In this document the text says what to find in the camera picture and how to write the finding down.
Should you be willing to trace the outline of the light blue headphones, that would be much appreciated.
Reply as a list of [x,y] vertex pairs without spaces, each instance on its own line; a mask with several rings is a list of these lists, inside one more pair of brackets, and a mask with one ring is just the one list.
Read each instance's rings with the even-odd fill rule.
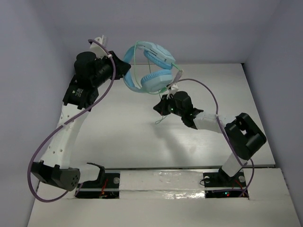
[[124,76],[125,85],[133,92],[156,94],[166,91],[167,86],[173,81],[172,68],[176,62],[173,55],[159,44],[148,41],[137,41],[124,55],[123,61],[136,64],[136,51],[142,50],[147,59],[149,73],[140,79],[140,84],[135,85],[136,69],[130,70]]

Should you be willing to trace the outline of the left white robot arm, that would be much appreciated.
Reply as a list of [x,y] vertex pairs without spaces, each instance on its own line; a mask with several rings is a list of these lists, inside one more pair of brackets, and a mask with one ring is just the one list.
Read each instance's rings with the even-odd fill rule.
[[68,192],[80,180],[80,170],[70,166],[70,158],[80,128],[92,106],[105,96],[98,88],[107,80],[122,78],[130,64],[119,59],[113,51],[102,58],[93,52],[81,52],[74,63],[75,74],[63,97],[60,119],[46,152],[38,162],[29,166],[29,175],[41,182]]

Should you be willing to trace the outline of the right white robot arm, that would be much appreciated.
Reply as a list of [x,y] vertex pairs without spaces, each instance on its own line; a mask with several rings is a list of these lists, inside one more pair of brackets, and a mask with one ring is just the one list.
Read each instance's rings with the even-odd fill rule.
[[195,108],[185,91],[176,92],[170,97],[163,95],[153,109],[161,116],[179,116],[189,128],[213,131],[224,136],[232,150],[232,154],[218,171],[219,182],[225,186],[235,181],[236,174],[267,142],[265,134],[247,113],[232,117],[207,113]]

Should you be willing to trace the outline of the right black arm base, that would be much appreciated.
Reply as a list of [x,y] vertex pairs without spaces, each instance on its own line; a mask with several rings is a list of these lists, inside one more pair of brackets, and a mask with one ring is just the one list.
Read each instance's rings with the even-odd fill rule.
[[217,171],[203,173],[199,184],[206,189],[206,198],[248,198],[244,172],[240,170],[229,177],[221,168]]

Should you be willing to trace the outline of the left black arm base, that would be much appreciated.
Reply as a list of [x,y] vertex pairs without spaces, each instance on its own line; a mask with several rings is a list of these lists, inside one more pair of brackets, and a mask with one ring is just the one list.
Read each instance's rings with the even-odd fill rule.
[[94,163],[88,163],[99,168],[95,180],[78,184],[74,194],[77,199],[119,199],[120,172],[107,172],[106,169]]

